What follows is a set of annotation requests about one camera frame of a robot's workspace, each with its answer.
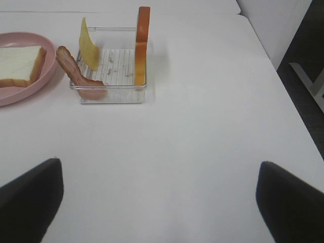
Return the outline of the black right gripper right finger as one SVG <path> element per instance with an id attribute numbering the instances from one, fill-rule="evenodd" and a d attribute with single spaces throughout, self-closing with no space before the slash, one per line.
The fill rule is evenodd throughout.
<path id="1" fill-rule="evenodd" d="M 323 242 L 323 192 L 263 161 L 256 202 L 275 242 Z"/>

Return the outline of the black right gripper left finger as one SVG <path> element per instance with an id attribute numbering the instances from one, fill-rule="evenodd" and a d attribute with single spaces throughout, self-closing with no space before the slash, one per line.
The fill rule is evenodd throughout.
<path id="1" fill-rule="evenodd" d="M 58 158 L 50 158 L 2 186 L 1 242 L 41 242 L 62 198 Z"/>

